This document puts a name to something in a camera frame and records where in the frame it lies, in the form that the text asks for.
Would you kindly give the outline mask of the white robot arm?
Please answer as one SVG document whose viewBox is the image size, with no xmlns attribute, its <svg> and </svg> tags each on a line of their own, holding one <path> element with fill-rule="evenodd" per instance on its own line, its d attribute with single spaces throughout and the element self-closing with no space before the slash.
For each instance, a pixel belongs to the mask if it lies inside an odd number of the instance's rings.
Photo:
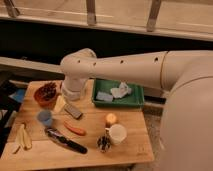
<svg viewBox="0 0 213 171">
<path fill-rule="evenodd" d="M 167 91 L 156 171 L 213 171 L 213 50 L 98 58 L 85 48 L 63 57 L 60 70 L 69 100 L 80 98 L 90 78 Z"/>
</svg>

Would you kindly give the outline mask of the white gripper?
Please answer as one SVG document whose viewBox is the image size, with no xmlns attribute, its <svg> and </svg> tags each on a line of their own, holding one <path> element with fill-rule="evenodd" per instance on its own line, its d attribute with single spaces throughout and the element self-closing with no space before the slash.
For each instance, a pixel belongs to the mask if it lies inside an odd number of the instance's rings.
<svg viewBox="0 0 213 171">
<path fill-rule="evenodd" d="M 66 76 L 64 81 L 62 82 L 61 93 L 67 100 L 70 101 L 79 100 L 82 95 L 82 91 L 84 90 L 86 82 L 87 82 L 86 78 L 71 78 Z M 60 113 L 65 104 L 66 102 L 64 98 L 61 95 L 59 95 L 53 108 L 53 112 L 55 114 Z"/>
</svg>

